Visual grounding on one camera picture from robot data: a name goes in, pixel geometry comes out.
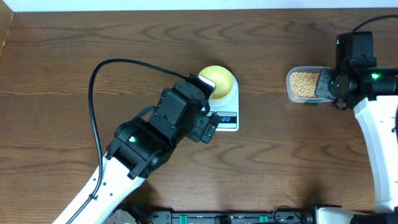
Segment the yellow plastic bowl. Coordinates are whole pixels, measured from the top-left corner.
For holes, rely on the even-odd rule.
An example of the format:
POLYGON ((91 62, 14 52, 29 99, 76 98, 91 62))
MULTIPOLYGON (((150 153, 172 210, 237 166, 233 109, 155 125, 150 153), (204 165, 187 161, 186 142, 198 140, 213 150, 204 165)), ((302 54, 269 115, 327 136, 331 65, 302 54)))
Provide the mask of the yellow plastic bowl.
POLYGON ((216 88, 212 100, 220 100, 233 90, 233 75, 224 67, 212 65, 204 68, 199 75, 215 82, 216 88))

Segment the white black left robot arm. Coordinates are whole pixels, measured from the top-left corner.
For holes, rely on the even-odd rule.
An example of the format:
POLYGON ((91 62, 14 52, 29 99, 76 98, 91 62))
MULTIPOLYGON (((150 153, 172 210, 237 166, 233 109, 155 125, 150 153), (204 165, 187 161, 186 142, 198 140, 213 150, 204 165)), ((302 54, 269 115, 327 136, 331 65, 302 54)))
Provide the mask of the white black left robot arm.
POLYGON ((207 78, 179 81, 165 89, 158 106, 147 107, 123 123, 106 148, 103 166, 55 220, 103 223, 153 171, 165 164, 183 138, 211 141, 221 118, 210 113, 215 83, 207 78))

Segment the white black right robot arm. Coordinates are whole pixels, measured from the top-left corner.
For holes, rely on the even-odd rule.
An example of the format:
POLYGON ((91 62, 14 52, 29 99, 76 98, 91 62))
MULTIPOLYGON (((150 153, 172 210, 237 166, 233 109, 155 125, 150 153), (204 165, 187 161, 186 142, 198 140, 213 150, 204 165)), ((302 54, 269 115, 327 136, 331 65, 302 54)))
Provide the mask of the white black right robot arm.
POLYGON ((397 69, 378 67, 371 32, 336 38, 336 67, 323 68, 315 94, 343 111, 353 110, 373 173, 373 214, 335 205, 313 212, 315 223, 397 223, 397 69))

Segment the white digital kitchen scale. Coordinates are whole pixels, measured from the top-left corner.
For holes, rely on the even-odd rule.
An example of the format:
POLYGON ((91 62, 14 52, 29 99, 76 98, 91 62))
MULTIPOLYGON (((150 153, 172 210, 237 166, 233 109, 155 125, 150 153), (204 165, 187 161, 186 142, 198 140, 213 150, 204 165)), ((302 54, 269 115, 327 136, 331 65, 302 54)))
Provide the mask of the white digital kitchen scale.
POLYGON ((222 92, 214 92, 209 100, 210 112, 221 118, 216 129, 218 132, 235 132, 239 129, 239 85, 232 73, 230 77, 232 82, 221 84, 222 92))

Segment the clear container of soybeans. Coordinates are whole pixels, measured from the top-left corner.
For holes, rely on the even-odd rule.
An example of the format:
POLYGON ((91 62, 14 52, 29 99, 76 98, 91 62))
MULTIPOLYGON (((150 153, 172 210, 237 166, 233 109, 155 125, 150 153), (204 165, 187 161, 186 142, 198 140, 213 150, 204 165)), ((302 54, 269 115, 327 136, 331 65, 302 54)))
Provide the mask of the clear container of soybeans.
POLYGON ((325 67, 295 67, 286 76, 287 94, 294 103, 327 103, 331 99, 315 94, 318 79, 325 67))

